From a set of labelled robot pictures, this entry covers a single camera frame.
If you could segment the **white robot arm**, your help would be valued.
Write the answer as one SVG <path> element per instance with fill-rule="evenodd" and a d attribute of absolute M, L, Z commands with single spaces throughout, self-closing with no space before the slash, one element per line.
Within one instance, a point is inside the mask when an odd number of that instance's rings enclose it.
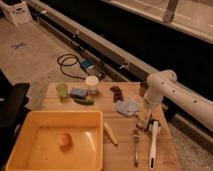
<path fill-rule="evenodd" d="M 152 110 L 166 97 L 213 132 L 213 101 L 180 84 L 173 70 L 153 72 L 148 75 L 146 82 L 148 89 L 142 101 L 142 111 L 138 115 L 139 129 L 148 129 Z"/>

